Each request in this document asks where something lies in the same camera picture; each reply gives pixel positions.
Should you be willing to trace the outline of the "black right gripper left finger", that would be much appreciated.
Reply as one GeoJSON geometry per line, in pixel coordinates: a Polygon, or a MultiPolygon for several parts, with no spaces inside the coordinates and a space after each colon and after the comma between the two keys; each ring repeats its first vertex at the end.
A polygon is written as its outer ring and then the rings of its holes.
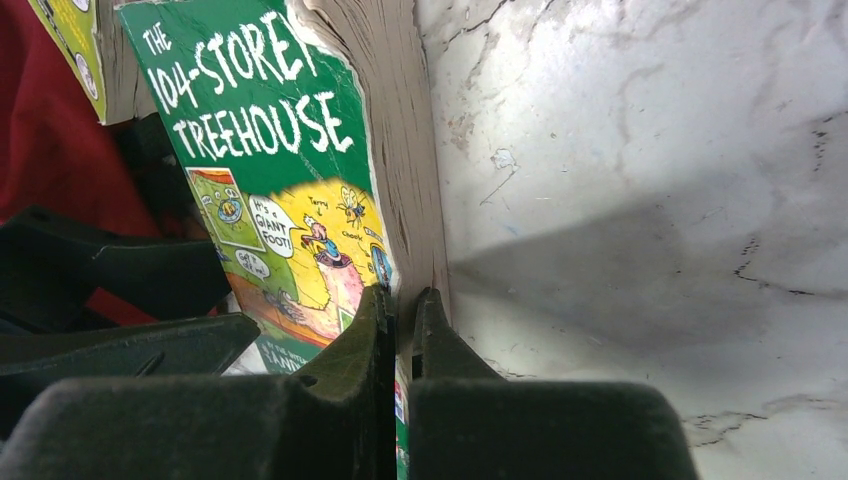
{"type": "Polygon", "coordinates": [[[24,412],[5,479],[392,479],[394,317],[367,287],[352,324],[290,375],[60,381],[24,412]]]}

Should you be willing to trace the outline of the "green treehouse book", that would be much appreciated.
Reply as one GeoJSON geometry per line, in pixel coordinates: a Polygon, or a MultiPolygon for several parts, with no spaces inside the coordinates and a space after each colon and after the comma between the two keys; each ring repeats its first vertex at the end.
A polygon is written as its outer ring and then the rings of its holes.
{"type": "Polygon", "coordinates": [[[244,366],[291,374],[393,308],[394,477],[409,475],[416,295],[447,262],[411,1],[123,1],[133,46],[243,313],[244,366]]]}

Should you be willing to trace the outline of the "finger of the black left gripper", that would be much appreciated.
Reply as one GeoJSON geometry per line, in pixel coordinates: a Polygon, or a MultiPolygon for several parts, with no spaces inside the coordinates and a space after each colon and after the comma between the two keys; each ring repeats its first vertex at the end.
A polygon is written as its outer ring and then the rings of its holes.
{"type": "Polygon", "coordinates": [[[2,331],[115,328],[87,305],[99,289],[157,321],[204,316],[231,291],[209,240],[121,236],[39,206],[2,224],[2,331]]]}
{"type": "Polygon", "coordinates": [[[221,374],[258,337],[241,313],[63,334],[1,335],[1,436],[34,399],[77,377],[221,374]]]}

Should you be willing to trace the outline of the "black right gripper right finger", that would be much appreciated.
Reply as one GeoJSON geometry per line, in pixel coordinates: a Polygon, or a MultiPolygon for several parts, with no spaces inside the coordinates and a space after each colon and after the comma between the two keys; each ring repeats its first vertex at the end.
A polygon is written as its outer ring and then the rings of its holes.
{"type": "Polygon", "coordinates": [[[695,479],[678,414],[655,388],[510,381],[418,298],[421,375],[409,388],[412,479],[695,479]]]}

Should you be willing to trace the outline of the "green yellow paperback book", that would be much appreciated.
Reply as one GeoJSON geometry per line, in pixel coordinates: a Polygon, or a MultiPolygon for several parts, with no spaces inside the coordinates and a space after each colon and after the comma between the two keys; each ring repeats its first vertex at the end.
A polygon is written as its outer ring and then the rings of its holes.
{"type": "Polygon", "coordinates": [[[30,0],[66,58],[101,124],[157,111],[113,0],[30,0]]]}

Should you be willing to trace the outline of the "red backpack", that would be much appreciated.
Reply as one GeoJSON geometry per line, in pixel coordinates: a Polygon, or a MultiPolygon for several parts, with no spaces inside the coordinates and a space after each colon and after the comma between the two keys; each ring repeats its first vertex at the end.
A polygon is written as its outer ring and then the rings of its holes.
{"type": "Polygon", "coordinates": [[[200,239],[185,177],[130,160],[32,8],[1,4],[1,218],[39,205],[120,235],[200,239]]]}

